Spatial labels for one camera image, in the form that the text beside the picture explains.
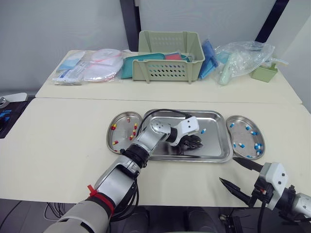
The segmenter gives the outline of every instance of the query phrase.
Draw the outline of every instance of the light green basket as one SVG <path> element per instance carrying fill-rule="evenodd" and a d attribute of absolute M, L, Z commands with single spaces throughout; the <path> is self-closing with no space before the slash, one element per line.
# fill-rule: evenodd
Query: light green basket
<path fill-rule="evenodd" d="M 194 55 L 193 62 L 183 60 L 133 61 L 133 80 L 188 81 L 198 79 L 205 56 L 198 33 L 192 32 L 150 32 L 139 33 L 138 52 L 171 53 Z"/>

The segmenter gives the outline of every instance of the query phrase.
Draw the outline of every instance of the table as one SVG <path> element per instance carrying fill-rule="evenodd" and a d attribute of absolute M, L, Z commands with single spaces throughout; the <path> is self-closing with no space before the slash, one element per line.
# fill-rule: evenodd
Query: table
<path fill-rule="evenodd" d="M 76 51 L 69 51 L 66 57 Z M 120 82 L 85 83 L 82 86 L 57 86 L 53 84 L 52 74 L 36 94 L 37 98 L 302 103 L 280 72 L 269 83 L 244 75 L 234 78 L 227 86 L 216 84 L 212 78 L 192 84 L 187 82 L 151 82 L 147 84 L 143 81 L 134 82 L 127 79 Z"/>
<path fill-rule="evenodd" d="M 258 163 L 281 162 L 288 185 L 311 194 L 311 117 L 300 104 L 34 99 L 0 141 L 0 198 L 79 202 L 87 185 L 117 158 L 106 146 L 110 121 L 123 111 L 143 115 L 153 108 L 214 110 L 227 119 L 243 115 L 260 128 L 265 155 Z M 255 171 L 233 160 L 223 164 L 149 161 L 138 178 L 141 205 L 233 206 L 245 204 L 219 181 L 251 194 Z"/>

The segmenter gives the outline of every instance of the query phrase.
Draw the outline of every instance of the metal tray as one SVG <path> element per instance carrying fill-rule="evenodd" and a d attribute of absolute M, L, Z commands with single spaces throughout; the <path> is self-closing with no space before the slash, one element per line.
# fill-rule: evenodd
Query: metal tray
<path fill-rule="evenodd" d="M 263 156 L 265 143 L 259 128 L 254 122 L 244 116 L 231 116 L 227 119 L 226 124 L 231 136 L 234 154 L 251 160 L 256 160 Z M 257 135 L 252 135 L 251 132 L 257 132 Z M 242 148 L 239 146 L 239 143 L 243 143 L 245 147 Z M 255 143 L 261 144 L 259 155 L 257 155 L 258 149 L 255 149 Z"/>
<path fill-rule="evenodd" d="M 197 136 L 202 139 L 203 147 L 195 150 L 187 150 L 179 155 L 177 147 L 172 147 L 165 142 L 160 142 L 149 160 L 191 161 L 191 162 L 226 162 L 231 159 L 233 150 L 230 145 L 229 134 L 225 126 L 225 120 L 217 112 L 205 110 L 181 110 L 196 116 L 199 121 L 200 131 L 206 129 L 204 134 L 200 131 Z M 158 119 L 172 126 L 177 125 L 184 118 L 173 112 L 156 112 L 150 115 L 145 123 L 152 119 Z"/>
<path fill-rule="evenodd" d="M 133 141 L 129 140 L 129 137 L 133 134 L 134 124 L 138 126 L 141 123 L 141 116 L 135 112 L 124 112 L 117 115 L 110 123 L 106 142 L 108 148 L 116 153 L 120 154 L 120 149 L 127 149 Z M 116 124 L 115 130 L 111 129 L 111 126 Z"/>

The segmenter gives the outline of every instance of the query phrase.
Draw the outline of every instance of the white wall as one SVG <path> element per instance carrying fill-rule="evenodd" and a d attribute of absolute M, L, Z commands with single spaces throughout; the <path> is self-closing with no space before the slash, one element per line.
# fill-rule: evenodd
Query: white wall
<path fill-rule="evenodd" d="M 278 66 L 287 81 L 311 112 L 311 1 L 290 0 L 267 43 L 275 55 L 289 62 Z"/>
<path fill-rule="evenodd" d="M 290 64 L 279 69 L 311 112 L 311 17 L 283 54 Z"/>
<path fill-rule="evenodd" d="M 255 40 L 275 0 L 140 0 L 142 30 L 198 32 L 213 46 Z"/>
<path fill-rule="evenodd" d="M 128 48 L 118 0 L 0 1 L 0 94 L 33 94 L 68 50 L 101 48 Z"/>

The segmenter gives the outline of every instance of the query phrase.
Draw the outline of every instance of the capsule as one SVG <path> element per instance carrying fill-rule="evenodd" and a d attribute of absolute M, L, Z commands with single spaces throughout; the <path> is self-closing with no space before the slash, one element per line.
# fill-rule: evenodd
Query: capsule
<path fill-rule="evenodd" d="M 117 127 L 117 124 L 113 124 L 113 125 L 111 126 L 111 129 L 112 129 L 112 130 L 115 130 L 116 127 Z"/>

